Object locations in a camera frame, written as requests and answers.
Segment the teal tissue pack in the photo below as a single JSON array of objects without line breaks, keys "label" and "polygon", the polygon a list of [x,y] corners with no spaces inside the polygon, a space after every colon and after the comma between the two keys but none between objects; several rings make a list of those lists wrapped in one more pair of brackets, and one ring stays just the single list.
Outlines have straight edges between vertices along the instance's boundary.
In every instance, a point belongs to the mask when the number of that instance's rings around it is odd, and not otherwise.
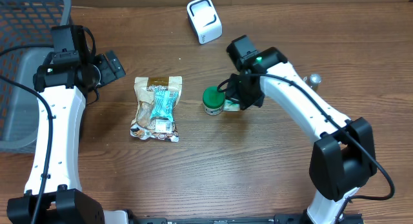
[{"label": "teal tissue pack", "polygon": [[240,105],[238,103],[226,99],[223,106],[223,110],[227,112],[238,112],[240,111]]}]

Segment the green lidded cup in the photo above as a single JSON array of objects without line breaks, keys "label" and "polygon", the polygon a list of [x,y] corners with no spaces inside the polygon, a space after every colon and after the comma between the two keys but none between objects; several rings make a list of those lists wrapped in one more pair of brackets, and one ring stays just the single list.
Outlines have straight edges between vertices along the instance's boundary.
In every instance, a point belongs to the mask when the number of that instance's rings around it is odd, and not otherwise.
[{"label": "green lidded cup", "polygon": [[203,92],[203,109],[211,116],[216,116],[223,111],[225,94],[217,91],[217,87],[208,87]]}]

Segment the teal snack bar wrapper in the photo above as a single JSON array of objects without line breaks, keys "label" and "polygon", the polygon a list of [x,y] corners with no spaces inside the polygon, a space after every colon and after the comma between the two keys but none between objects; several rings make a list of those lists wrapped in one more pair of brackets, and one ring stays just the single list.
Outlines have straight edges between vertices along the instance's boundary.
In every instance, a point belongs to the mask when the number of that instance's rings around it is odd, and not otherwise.
[{"label": "teal snack bar wrapper", "polygon": [[163,118],[174,122],[173,109],[178,95],[178,92],[156,90],[154,92],[154,107],[150,118]]}]

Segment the yellow oil bottle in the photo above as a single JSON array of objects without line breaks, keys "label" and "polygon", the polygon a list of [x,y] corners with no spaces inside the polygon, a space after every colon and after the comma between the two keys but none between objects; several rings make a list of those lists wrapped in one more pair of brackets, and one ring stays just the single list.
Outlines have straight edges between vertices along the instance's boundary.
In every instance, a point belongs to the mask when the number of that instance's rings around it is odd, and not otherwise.
[{"label": "yellow oil bottle", "polygon": [[310,74],[309,76],[305,76],[303,81],[313,90],[317,91],[321,82],[322,78],[319,74]]}]

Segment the brown Pantree snack pouch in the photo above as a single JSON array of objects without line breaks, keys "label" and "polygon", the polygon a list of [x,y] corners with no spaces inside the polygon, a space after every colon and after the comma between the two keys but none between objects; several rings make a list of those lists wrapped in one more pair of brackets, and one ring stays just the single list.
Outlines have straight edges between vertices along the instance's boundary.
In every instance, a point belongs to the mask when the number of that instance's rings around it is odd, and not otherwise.
[{"label": "brown Pantree snack pouch", "polygon": [[141,140],[158,139],[162,141],[178,142],[179,134],[176,121],[170,122],[163,118],[151,119],[154,107],[154,92],[156,90],[169,90],[178,92],[178,98],[173,109],[179,103],[183,88],[181,76],[170,77],[136,77],[134,80],[134,90],[137,98],[137,112],[132,120],[130,135]]}]

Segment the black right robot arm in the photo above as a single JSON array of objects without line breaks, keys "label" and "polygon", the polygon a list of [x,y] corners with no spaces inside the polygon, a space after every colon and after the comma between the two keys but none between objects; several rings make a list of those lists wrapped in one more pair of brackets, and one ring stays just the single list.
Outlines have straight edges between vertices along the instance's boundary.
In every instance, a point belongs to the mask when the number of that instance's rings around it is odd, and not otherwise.
[{"label": "black right robot arm", "polygon": [[313,91],[278,49],[231,44],[227,53],[238,73],[227,79],[225,95],[242,110],[273,99],[298,124],[313,145],[309,175],[316,188],[302,214],[277,214],[274,222],[362,223],[346,206],[376,174],[374,137],[362,117],[352,120]]}]

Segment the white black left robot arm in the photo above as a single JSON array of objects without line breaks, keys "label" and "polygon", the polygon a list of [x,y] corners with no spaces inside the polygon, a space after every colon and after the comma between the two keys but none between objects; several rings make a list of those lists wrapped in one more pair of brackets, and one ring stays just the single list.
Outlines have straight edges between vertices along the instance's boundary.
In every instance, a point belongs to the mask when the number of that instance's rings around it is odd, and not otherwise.
[{"label": "white black left robot arm", "polygon": [[35,158],[25,192],[8,200],[12,223],[129,223],[124,210],[107,211],[83,193],[78,149],[86,97],[101,74],[78,52],[51,53],[34,75],[39,105]]}]

